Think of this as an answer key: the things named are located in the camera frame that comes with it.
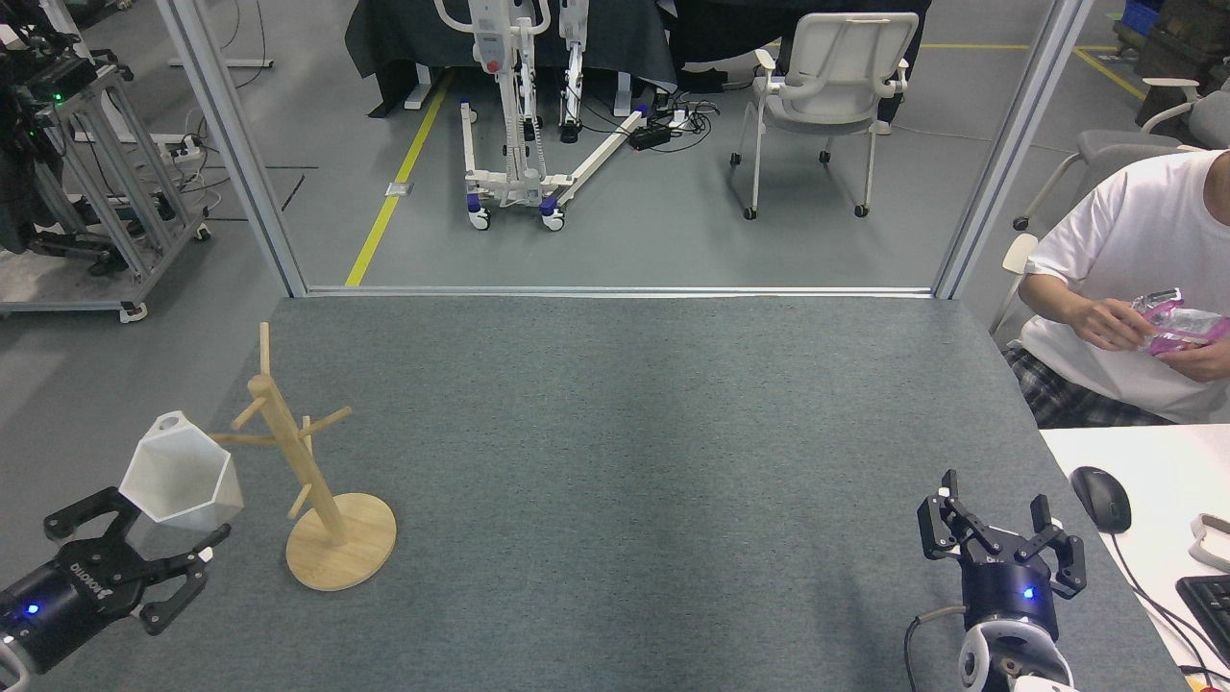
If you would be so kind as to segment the person's right hand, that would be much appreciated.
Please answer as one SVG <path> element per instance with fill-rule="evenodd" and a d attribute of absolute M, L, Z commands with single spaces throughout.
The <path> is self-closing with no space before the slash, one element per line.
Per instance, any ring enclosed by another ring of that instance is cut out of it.
<path fill-rule="evenodd" d="M 1106 352 L 1135 352 L 1155 336 L 1154 324 L 1130 304 L 1081 299 L 1065 316 L 1065 323 L 1081 340 Z"/>

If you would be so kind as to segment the person's left hand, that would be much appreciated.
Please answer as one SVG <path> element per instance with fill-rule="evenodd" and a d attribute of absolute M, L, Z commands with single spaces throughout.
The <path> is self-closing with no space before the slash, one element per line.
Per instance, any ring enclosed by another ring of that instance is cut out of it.
<path fill-rule="evenodd" d="M 1157 356 L 1183 377 L 1212 383 L 1229 377 L 1229 338 L 1214 340 L 1200 349 L 1166 352 Z"/>

